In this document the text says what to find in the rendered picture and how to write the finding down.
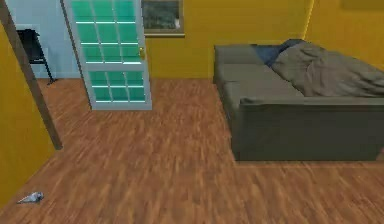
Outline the framed wall picture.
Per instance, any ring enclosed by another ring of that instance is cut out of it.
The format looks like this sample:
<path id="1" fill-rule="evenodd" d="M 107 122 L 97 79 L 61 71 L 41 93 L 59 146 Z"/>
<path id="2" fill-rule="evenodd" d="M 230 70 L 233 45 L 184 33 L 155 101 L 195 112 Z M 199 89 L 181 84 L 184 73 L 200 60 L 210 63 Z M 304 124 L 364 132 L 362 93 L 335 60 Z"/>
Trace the framed wall picture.
<path id="1" fill-rule="evenodd" d="M 183 0 L 142 0 L 144 34 L 148 37 L 182 37 Z"/>

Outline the black chair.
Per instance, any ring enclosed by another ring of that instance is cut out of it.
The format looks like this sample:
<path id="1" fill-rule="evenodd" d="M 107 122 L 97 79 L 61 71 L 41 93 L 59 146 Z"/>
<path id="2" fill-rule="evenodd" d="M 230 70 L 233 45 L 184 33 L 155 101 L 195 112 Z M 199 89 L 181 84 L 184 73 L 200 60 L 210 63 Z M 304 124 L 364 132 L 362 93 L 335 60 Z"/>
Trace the black chair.
<path id="1" fill-rule="evenodd" d="M 48 85 L 57 81 L 51 74 L 45 54 L 39 41 L 39 34 L 33 29 L 23 29 L 17 31 L 24 51 L 30 64 L 43 64 L 49 77 Z"/>

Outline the small grey cone object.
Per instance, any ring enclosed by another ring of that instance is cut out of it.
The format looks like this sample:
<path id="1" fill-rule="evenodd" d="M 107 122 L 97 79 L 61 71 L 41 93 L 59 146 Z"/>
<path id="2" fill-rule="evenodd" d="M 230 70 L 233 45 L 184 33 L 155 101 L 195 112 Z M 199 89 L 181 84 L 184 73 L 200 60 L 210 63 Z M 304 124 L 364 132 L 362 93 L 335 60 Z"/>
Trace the small grey cone object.
<path id="1" fill-rule="evenodd" d="M 42 192 L 33 192 L 18 201 L 18 204 L 26 203 L 39 203 L 44 199 L 44 194 Z"/>

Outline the white door with green panes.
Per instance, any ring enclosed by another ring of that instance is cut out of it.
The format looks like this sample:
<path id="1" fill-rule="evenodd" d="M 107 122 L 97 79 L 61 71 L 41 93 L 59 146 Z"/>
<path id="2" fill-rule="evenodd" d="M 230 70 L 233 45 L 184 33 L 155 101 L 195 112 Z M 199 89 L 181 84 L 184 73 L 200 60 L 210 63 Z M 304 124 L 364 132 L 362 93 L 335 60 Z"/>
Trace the white door with green panes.
<path id="1" fill-rule="evenodd" d="M 63 0 L 93 110 L 152 108 L 141 0 Z"/>

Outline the grey sofa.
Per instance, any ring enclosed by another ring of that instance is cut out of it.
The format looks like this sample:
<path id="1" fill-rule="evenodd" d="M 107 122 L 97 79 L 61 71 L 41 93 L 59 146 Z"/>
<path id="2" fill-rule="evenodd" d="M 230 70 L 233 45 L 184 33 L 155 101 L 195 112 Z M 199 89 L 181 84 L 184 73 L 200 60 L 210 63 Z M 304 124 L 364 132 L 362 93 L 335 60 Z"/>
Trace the grey sofa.
<path id="1" fill-rule="evenodd" d="M 384 149 L 384 98 L 304 96 L 254 45 L 217 46 L 214 76 L 238 161 L 370 161 Z"/>

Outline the blue pillow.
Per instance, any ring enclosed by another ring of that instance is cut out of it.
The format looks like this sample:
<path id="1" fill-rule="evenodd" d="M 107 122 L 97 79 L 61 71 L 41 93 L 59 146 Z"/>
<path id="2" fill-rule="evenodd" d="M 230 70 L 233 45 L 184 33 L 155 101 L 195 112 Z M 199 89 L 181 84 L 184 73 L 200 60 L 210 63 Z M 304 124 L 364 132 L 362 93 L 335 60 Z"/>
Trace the blue pillow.
<path id="1" fill-rule="evenodd" d="M 273 63 L 276 61 L 277 57 L 280 53 L 292 47 L 296 44 L 302 43 L 302 39 L 288 39 L 285 42 L 278 45 L 259 45 L 255 44 L 253 49 L 259 58 L 263 61 L 263 63 L 271 67 Z"/>

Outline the grey blanket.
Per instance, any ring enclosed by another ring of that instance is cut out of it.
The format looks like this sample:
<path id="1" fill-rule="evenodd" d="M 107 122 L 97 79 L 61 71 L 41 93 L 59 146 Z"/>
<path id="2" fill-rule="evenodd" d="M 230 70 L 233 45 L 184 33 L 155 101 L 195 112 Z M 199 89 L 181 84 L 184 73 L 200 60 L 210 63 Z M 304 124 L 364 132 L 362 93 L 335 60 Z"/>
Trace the grey blanket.
<path id="1" fill-rule="evenodd" d="M 271 68 L 304 96 L 384 98 L 384 71 L 310 42 L 285 49 Z"/>

